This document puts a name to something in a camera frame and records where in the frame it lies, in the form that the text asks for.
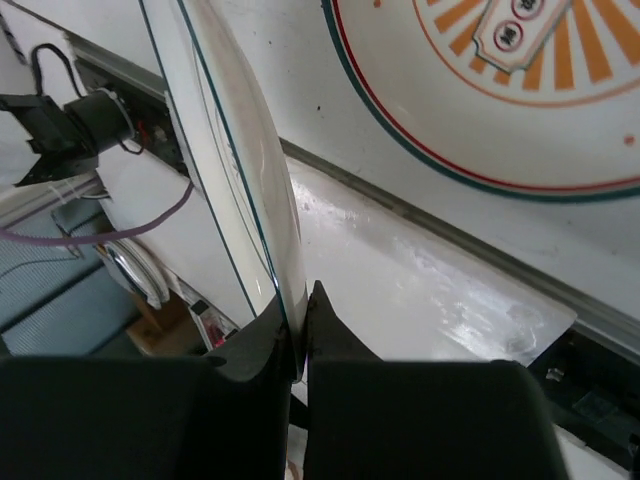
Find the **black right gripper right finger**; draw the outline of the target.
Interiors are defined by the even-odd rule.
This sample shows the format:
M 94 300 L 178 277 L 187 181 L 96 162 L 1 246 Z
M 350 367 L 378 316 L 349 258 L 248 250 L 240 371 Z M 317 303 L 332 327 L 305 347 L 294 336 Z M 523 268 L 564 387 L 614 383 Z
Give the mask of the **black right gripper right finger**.
M 382 360 L 321 284 L 306 333 L 306 478 L 568 477 L 545 396 L 522 365 Z

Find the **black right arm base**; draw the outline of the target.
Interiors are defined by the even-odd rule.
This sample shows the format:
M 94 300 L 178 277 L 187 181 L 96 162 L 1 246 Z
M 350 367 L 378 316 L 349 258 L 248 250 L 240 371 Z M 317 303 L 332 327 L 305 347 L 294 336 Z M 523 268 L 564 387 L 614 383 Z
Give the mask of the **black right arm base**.
M 555 423 L 639 477 L 639 366 L 569 329 L 529 366 Z

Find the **orange sunburst pattern plate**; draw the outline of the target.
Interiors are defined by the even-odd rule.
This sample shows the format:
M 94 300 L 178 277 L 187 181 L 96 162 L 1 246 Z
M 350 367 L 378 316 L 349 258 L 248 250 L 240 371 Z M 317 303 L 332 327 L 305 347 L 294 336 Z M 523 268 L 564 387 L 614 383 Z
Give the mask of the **orange sunburst pattern plate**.
M 639 192 L 635 1 L 326 1 L 354 90 L 417 160 L 550 203 Z

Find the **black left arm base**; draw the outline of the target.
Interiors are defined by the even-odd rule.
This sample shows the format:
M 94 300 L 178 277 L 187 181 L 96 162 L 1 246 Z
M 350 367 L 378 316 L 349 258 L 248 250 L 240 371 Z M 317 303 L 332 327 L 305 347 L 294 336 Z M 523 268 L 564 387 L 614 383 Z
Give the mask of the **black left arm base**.
M 76 98 L 58 105 L 45 93 L 40 54 L 57 56 Z M 51 44 L 29 54 L 33 94 L 1 95 L 1 184 L 23 187 L 96 170 L 105 151 L 150 153 L 187 174 L 169 109 L 148 88 L 131 84 L 88 60 L 75 61 Z

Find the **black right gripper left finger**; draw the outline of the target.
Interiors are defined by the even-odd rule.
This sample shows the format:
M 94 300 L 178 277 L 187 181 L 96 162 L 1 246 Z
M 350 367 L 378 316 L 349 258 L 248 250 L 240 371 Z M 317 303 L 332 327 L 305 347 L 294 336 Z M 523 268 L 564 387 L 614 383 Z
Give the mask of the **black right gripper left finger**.
M 290 335 L 280 296 L 205 356 L 5 357 L 5 479 L 281 479 Z

